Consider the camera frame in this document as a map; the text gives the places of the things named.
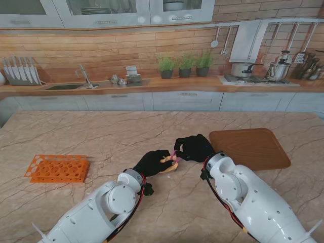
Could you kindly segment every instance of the stove burner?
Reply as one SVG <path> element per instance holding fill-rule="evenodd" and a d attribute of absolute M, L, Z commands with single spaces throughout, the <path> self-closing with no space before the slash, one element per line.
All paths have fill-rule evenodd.
<path fill-rule="evenodd" d="M 231 83 L 239 83 L 239 84 L 289 84 L 290 82 L 287 79 L 284 80 L 280 80 L 280 81 L 274 81 L 274 80 L 269 80 L 269 79 L 265 79 L 263 77 L 255 77 L 255 76 L 251 76 L 251 77 L 237 77 L 237 76 L 233 76 L 230 74 L 225 74 L 224 77 L 226 78 L 226 80 L 228 82 Z"/>

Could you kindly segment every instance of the glass cabinet door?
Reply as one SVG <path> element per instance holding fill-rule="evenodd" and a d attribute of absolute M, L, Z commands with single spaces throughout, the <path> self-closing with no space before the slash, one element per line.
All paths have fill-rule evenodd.
<path fill-rule="evenodd" d="M 0 27 L 63 27 L 52 0 L 0 0 Z"/>
<path fill-rule="evenodd" d="M 150 24 L 149 0 L 53 0 L 67 28 Z"/>
<path fill-rule="evenodd" d="M 151 24 L 207 22 L 215 0 L 150 0 Z"/>

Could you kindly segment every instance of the wooden wall panel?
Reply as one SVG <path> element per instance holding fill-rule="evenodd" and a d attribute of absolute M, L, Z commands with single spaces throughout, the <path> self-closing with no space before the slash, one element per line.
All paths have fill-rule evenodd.
<path fill-rule="evenodd" d="M 324 0 L 216 0 L 212 22 L 320 17 L 322 4 Z M 272 40 L 275 28 L 275 24 L 268 26 L 258 62 L 261 59 L 262 62 L 271 62 L 280 51 L 287 48 L 294 25 L 282 24 L 277 39 Z M 177 58 L 184 53 L 198 56 L 210 49 L 214 59 L 210 72 L 223 74 L 231 69 L 229 57 L 237 29 L 234 26 L 231 30 L 229 53 L 226 56 L 221 55 L 220 51 L 225 44 L 227 27 L 220 29 L 219 44 L 213 49 L 210 49 L 210 42 L 215 38 L 216 28 L 165 30 L 156 27 L 146 32 L 134 29 L 132 32 L 107 34 L 2 34 L 0 57 L 31 56 L 41 78 L 49 82 L 83 82 L 83 78 L 77 78 L 74 73 L 80 64 L 86 68 L 93 81 L 106 79 L 114 73 L 126 75 L 125 67 L 128 65 L 136 65 L 143 76 L 153 77 L 159 75 L 157 56 L 168 54 Z M 303 49 L 311 30 L 309 24 L 300 25 L 291 48 L 292 55 Z M 308 51 L 315 49 L 324 50 L 324 24 L 317 27 Z M 261 75 L 266 69 L 266 66 L 256 66 L 255 71 Z"/>

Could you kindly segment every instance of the black glove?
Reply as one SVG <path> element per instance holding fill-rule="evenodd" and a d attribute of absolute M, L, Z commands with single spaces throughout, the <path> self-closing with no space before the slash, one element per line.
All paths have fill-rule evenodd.
<path fill-rule="evenodd" d="M 209 155 L 214 155 L 215 151 L 210 142 L 202 134 L 190 136 L 187 138 L 178 138 L 174 145 L 177 150 L 176 155 L 186 161 L 194 160 L 204 162 Z"/>
<path fill-rule="evenodd" d="M 173 160 L 166 161 L 165 163 L 160 162 L 161 159 L 167 156 L 170 156 L 168 150 L 150 151 L 141 158 L 133 170 L 142 173 L 145 177 L 154 176 L 174 165 L 175 162 Z"/>

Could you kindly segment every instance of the kitchen sink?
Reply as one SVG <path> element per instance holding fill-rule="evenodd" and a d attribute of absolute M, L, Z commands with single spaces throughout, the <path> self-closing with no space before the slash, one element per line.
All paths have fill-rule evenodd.
<path fill-rule="evenodd" d="M 46 90 L 75 90 L 83 85 L 84 84 L 82 84 L 82 85 L 56 85 L 56 86 L 50 87 Z"/>
<path fill-rule="evenodd" d="M 55 85 L 46 90 L 75 90 L 75 89 L 89 89 L 86 84 L 78 84 L 78 85 Z"/>

